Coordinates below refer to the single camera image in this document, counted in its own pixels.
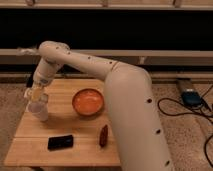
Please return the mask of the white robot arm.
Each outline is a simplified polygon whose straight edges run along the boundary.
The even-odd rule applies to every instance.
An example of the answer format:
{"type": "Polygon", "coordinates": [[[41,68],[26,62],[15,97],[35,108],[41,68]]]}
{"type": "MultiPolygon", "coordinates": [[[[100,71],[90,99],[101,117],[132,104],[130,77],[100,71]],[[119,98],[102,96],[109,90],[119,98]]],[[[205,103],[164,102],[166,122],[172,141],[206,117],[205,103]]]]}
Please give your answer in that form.
{"type": "Polygon", "coordinates": [[[149,73],[121,61],[75,52],[68,45],[44,41],[33,75],[31,102],[44,100],[44,88],[69,65],[104,82],[105,106],[122,171],[175,171],[152,93],[149,73]]]}

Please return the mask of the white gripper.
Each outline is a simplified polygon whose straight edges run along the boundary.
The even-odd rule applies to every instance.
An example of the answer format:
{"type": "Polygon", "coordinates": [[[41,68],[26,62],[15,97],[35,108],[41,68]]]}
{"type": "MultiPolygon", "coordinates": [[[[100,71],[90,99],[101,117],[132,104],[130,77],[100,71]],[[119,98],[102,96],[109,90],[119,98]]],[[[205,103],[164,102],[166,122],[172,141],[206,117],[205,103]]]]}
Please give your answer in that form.
{"type": "MultiPolygon", "coordinates": [[[[39,86],[48,86],[50,84],[50,78],[45,74],[41,73],[38,69],[35,70],[33,75],[33,82],[39,86]]],[[[24,93],[24,98],[31,100],[32,99],[32,88],[27,88],[24,93]]],[[[48,103],[49,96],[44,93],[41,96],[41,101],[44,103],[48,103]]]]}

